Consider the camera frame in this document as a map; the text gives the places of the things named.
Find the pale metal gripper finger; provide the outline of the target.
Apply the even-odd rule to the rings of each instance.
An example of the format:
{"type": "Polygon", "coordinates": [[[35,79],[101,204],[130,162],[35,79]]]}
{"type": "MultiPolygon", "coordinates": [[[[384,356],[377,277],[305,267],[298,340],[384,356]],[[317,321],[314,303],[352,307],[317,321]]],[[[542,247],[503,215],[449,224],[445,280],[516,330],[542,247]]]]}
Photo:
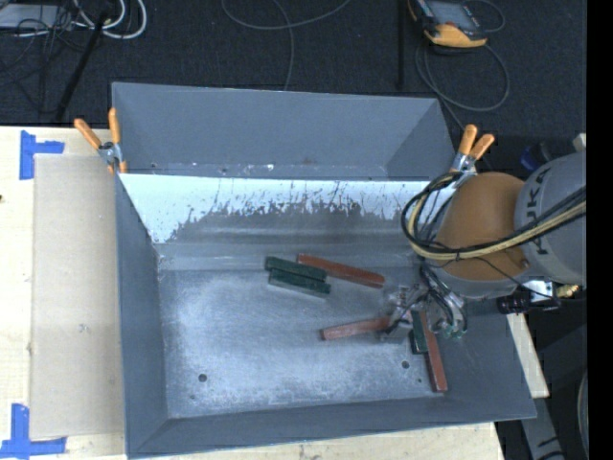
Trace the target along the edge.
{"type": "Polygon", "coordinates": [[[380,340],[390,344],[402,344],[412,330],[411,323],[397,322],[380,333],[380,340]]]}
{"type": "Polygon", "coordinates": [[[410,310],[410,306],[408,292],[399,290],[386,296],[384,311],[388,316],[403,316],[410,310]]]}

